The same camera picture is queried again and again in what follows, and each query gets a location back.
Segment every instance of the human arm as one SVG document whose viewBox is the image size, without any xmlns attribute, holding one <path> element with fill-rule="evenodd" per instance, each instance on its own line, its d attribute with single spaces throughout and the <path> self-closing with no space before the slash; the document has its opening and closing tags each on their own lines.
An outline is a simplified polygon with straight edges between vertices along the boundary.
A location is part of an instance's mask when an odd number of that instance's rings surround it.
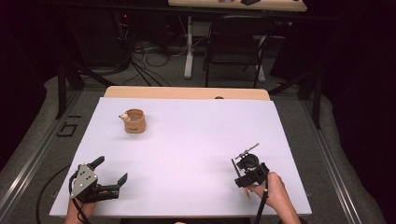
<svg viewBox="0 0 396 224">
<path fill-rule="evenodd" d="M 247 189 L 255 192 L 262 198 L 265 183 L 261 185 L 251 185 Z M 274 208 L 283 224 L 301 224 L 297 212 L 291 203 L 289 194 L 286 191 L 282 178 L 275 172 L 268 174 L 268 198 L 266 204 Z"/>
<path fill-rule="evenodd" d="M 90 218 L 93 211 L 95 210 L 97 203 L 82 203 L 78 199 L 76 199 L 78 206 L 81 208 L 86 218 Z M 67 207 L 67 215 L 64 221 L 64 224 L 82 224 L 83 220 L 81 214 L 78 213 L 77 208 L 73 204 L 73 201 L 69 200 L 69 205 Z"/>
</svg>

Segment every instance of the black chair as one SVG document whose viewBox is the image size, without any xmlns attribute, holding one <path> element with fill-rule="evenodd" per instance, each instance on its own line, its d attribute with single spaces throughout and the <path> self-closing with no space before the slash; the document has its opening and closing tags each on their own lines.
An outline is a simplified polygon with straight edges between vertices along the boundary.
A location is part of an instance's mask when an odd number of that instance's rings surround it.
<svg viewBox="0 0 396 224">
<path fill-rule="evenodd" d="M 228 64 L 255 65 L 256 76 L 253 88 L 256 88 L 262 67 L 263 47 L 275 27 L 274 22 L 264 16 L 225 15 L 212 22 L 209 30 L 205 55 L 205 86 L 209 81 L 209 65 Z M 260 43 L 254 37 L 265 36 Z"/>
</svg>

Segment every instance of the desk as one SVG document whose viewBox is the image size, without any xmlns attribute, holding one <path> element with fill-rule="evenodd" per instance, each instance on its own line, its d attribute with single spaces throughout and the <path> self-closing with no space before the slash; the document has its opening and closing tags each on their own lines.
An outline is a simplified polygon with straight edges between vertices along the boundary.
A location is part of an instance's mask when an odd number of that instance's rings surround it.
<svg viewBox="0 0 396 224">
<path fill-rule="evenodd" d="M 168 0 L 169 6 L 175 7 L 217 7 L 217 8 L 239 8 L 248 10 L 281 10 L 281 11 L 296 11 L 305 12 L 307 10 L 306 5 L 303 1 L 293 1 L 293 0 L 261 0 L 258 3 L 246 6 L 240 1 L 233 1 L 230 3 L 221 3 L 217 0 Z M 187 59 L 186 67 L 184 70 L 184 78 L 191 78 L 192 76 L 192 60 L 193 60 L 193 50 L 192 50 L 192 36 L 195 35 L 193 29 L 193 21 L 191 16 L 189 16 L 188 21 L 188 46 L 187 46 Z M 259 73 L 259 81 L 264 82 L 265 76 L 261 69 Z"/>
<path fill-rule="evenodd" d="M 146 113 L 144 133 L 123 130 L 118 114 L 132 107 Z M 92 115 L 50 215 L 65 216 L 68 179 L 76 167 L 105 156 L 95 170 L 98 183 L 114 184 L 125 173 L 129 177 L 120 198 L 100 202 L 95 216 L 255 217 L 260 199 L 248 199 L 235 185 L 231 158 L 256 143 L 261 144 L 251 153 L 282 176 L 297 213 L 311 214 L 266 91 L 110 87 Z M 266 206 L 263 214 L 276 213 Z"/>
</svg>

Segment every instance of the dark background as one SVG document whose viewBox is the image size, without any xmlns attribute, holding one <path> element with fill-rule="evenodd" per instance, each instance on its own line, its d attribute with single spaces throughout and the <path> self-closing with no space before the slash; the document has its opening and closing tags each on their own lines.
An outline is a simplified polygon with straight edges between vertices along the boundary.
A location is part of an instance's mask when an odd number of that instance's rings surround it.
<svg viewBox="0 0 396 224">
<path fill-rule="evenodd" d="M 336 1 L 305 3 L 308 13 L 333 15 L 341 10 Z M 1 169 L 45 100 L 43 84 L 57 75 L 60 59 L 50 46 L 63 42 L 54 43 L 50 36 L 70 36 L 70 31 L 56 11 L 47 11 L 49 19 L 43 22 L 28 0 L 0 4 Z M 346 156 L 388 223 L 396 223 L 392 190 L 396 176 L 395 15 L 392 1 L 372 1 L 329 62 L 323 83 Z M 295 22 L 272 75 L 293 78 L 309 71 L 325 49 L 332 28 Z M 72 38 L 66 42 L 70 55 L 83 63 L 78 43 Z"/>
</svg>

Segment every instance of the small object on desk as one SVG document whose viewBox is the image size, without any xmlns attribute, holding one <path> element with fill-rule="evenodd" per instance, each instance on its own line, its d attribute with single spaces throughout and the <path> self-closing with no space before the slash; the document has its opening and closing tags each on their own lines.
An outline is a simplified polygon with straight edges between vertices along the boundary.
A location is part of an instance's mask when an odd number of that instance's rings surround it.
<svg viewBox="0 0 396 224">
<path fill-rule="evenodd" d="M 124 121 L 125 132 L 127 133 L 143 133 L 146 130 L 145 113 L 140 109 L 130 109 L 119 115 Z"/>
<path fill-rule="evenodd" d="M 254 3 L 258 3 L 258 2 L 260 2 L 260 0 L 242 0 L 241 1 L 242 4 L 247 5 L 247 6 L 252 5 Z"/>
</svg>

